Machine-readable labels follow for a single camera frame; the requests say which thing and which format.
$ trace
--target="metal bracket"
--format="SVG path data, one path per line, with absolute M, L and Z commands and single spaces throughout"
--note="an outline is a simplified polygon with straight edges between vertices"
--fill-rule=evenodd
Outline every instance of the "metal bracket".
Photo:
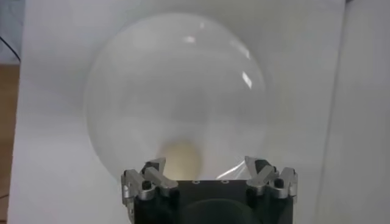
M 129 218 L 134 220 L 134 199 L 150 200 L 154 198 L 155 186 L 145 180 L 136 170 L 125 170 L 121 176 L 122 203 L 127 207 Z
M 154 167 L 148 167 L 144 173 L 145 179 L 156 184 L 160 188 L 162 196 L 169 197 L 171 192 L 179 186 L 177 181 L 165 177 L 162 172 L 157 171 Z
M 293 168 L 286 167 L 282 170 L 278 178 L 270 185 L 271 195 L 274 198 L 287 198 L 288 196 L 295 197 L 296 202 L 298 190 L 298 174 Z
M 273 166 L 265 166 L 255 178 L 246 181 L 246 184 L 255 189 L 256 195 L 260 196 L 264 194 L 267 185 L 277 178 L 277 171 Z

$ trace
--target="white backdrop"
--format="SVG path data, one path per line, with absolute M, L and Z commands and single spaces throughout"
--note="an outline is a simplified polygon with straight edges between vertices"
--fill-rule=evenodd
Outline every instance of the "white backdrop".
M 270 114 L 260 156 L 298 171 L 298 222 L 313 223 L 344 2 L 183 1 L 164 2 L 214 17 L 257 58 Z M 26 3 L 9 223 L 128 223 L 119 186 L 90 144 L 82 96 L 106 41 L 129 21 L 169 8 L 143 2 Z

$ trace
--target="white surface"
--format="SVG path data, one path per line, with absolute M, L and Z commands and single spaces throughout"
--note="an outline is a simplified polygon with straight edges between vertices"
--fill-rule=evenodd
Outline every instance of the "white surface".
M 318 223 L 389 223 L 389 9 L 347 7 Z
M 85 78 L 125 23 L 171 11 L 212 17 L 257 59 L 268 112 L 259 156 L 297 169 L 298 222 L 314 222 L 341 0 L 28 1 L 9 223 L 128 223 L 119 187 L 90 145 Z
M 168 13 L 128 27 L 99 54 L 85 91 L 91 143 L 118 181 L 175 141 L 199 149 L 202 180 L 259 155 L 263 75 L 240 40 L 205 17 Z

